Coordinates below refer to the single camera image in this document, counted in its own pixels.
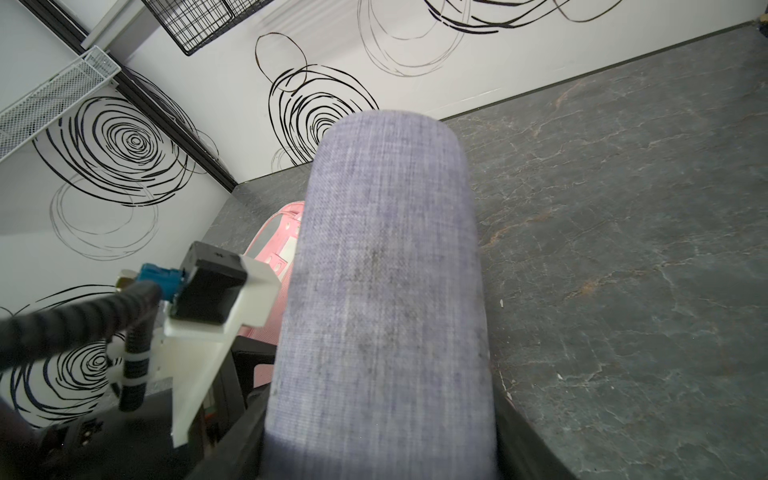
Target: white mesh basket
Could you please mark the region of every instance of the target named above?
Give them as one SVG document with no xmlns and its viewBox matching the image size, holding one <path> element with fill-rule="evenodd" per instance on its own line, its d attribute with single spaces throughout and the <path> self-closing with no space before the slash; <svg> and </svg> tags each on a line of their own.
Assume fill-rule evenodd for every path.
<svg viewBox="0 0 768 480">
<path fill-rule="evenodd" d="M 17 151 L 69 108 L 104 87 L 120 65 L 93 47 L 0 113 L 0 161 Z"/>
</svg>

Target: blue object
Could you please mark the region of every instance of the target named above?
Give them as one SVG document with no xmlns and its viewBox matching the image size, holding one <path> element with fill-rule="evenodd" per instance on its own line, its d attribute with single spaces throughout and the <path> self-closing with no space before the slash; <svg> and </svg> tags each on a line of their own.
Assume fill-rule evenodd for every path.
<svg viewBox="0 0 768 480">
<path fill-rule="evenodd" d="M 139 274 L 136 277 L 137 282 L 142 280 L 151 280 L 163 290 L 163 300 L 170 302 L 181 288 L 182 272 L 174 268 L 162 268 L 152 263 L 145 263 L 141 266 Z"/>
</svg>

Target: floor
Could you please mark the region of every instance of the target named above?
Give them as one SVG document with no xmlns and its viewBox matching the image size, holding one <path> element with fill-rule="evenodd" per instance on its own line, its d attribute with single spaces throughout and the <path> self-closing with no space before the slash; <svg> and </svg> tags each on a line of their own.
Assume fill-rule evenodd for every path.
<svg viewBox="0 0 768 480">
<path fill-rule="evenodd" d="M 739 28 L 446 123 L 494 374 L 582 479 L 768 475 L 768 39 Z M 240 185 L 243 252 L 311 166 Z"/>
</svg>

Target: black wire basket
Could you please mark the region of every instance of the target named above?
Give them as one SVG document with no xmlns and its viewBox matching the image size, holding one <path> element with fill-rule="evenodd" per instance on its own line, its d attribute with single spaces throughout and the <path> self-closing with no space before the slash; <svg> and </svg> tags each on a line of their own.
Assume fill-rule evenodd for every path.
<svg viewBox="0 0 768 480">
<path fill-rule="evenodd" d="M 192 55 L 272 0 L 141 0 L 182 52 Z"/>
</svg>

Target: black wall trim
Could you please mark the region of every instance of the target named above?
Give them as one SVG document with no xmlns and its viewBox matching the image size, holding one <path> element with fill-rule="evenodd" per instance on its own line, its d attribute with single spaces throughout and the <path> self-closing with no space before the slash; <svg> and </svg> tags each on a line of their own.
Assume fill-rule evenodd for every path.
<svg viewBox="0 0 768 480">
<path fill-rule="evenodd" d="M 53 31 L 76 54 L 81 55 L 85 50 L 80 43 L 85 40 L 85 30 L 77 24 L 66 12 L 62 11 L 53 0 L 19 0 L 35 17 Z M 237 182 L 224 170 L 200 141 L 183 125 L 169 117 L 141 87 L 141 83 L 123 69 L 114 77 L 118 83 L 117 90 L 128 99 L 144 115 L 152 120 L 173 142 L 187 152 L 208 174 L 222 187 L 231 192 Z"/>
</svg>

